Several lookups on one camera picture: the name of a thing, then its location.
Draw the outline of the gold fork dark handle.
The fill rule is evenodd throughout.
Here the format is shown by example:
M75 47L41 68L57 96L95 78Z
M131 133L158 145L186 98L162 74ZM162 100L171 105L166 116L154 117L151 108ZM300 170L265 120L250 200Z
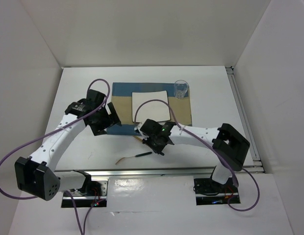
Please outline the gold fork dark handle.
M134 155L134 156L131 156L131 157L122 157L120 158L116 163L115 165L118 165L121 161L123 160L127 160L127 159L131 159L131 158L139 158L139 157L144 157L144 156L148 156L148 155L151 155L152 152L145 152L145 153L141 153L141 154L137 154L137 155Z

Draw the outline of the gold knife dark handle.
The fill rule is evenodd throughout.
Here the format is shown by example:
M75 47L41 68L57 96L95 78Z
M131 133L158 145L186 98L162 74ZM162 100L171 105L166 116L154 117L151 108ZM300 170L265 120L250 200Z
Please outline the gold knife dark handle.
M138 136L133 136L137 141L139 141L140 143L144 143L143 140L141 138L139 138Z

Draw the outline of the white square plate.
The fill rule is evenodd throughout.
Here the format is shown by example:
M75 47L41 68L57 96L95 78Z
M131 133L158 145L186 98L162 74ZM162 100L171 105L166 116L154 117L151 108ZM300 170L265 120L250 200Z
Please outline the white square plate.
M167 91L132 93L132 121L138 107L149 100L159 99L168 103ZM167 105L159 101L153 101L145 104L137 113L136 122L144 122L146 119L152 119L157 122L170 120L170 111Z

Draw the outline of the blue tan cloth placemat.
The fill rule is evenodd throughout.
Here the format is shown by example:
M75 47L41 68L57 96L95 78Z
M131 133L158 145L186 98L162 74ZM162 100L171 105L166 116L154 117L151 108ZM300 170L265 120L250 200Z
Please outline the blue tan cloth placemat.
M121 120L122 126L114 125L107 129L109 135L138 135L134 131L138 107L132 121L132 93L167 91L168 104L174 111L177 121L183 125L192 125L192 114L189 93L183 99L174 96L173 83L126 83L114 82L112 85L111 102Z

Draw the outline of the clear plastic cup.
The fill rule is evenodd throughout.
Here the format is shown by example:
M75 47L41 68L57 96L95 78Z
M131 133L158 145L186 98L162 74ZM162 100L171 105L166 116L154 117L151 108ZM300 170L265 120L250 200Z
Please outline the clear plastic cup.
M185 80L177 80L174 83L174 96L183 99L189 90L189 84Z

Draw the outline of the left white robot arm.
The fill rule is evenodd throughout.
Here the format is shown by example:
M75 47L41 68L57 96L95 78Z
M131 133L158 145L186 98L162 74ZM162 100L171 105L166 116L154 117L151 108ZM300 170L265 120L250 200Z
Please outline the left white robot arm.
M105 94L90 89L86 98L67 107L56 132L28 158L16 160L18 189L49 201L59 191L75 190L80 195L88 195L100 187L99 183L92 181L90 174L82 170L56 175L55 169L67 148L86 127L91 128L94 136L99 136L105 135L107 128L121 125L113 103L106 100Z

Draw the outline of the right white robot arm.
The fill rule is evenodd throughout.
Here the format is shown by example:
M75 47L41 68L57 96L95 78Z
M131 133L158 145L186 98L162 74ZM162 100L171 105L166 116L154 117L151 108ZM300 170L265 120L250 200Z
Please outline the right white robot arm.
M184 144L209 149L220 162L209 180L211 190L220 192L229 178L235 187L239 187L235 173L243 168L250 142L232 125L223 123L221 127L200 128L171 121L162 125L147 119L134 130L143 137L143 144L159 155L164 154L163 149L167 145Z

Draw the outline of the aluminium rail front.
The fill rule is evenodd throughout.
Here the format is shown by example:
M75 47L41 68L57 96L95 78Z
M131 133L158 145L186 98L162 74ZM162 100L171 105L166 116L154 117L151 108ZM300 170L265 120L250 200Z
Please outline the aluminium rail front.
M159 168L159 169L125 169L125 170L86 170L82 171L99 177L144 177L144 176L182 176L211 175L213 167L196 168Z

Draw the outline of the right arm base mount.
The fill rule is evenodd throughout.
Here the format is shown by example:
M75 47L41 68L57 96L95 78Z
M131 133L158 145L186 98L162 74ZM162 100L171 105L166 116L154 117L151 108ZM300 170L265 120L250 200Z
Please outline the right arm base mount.
M194 179L193 191L196 195L196 205L222 205L240 204L238 189L233 185L232 178L229 178L224 185L221 185L211 178Z

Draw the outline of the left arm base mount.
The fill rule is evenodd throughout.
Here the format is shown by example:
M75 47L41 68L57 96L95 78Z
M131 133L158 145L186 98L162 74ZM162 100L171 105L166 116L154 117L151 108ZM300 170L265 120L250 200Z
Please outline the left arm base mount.
M107 178L93 178L86 189L70 189L77 208L105 208L107 206Z

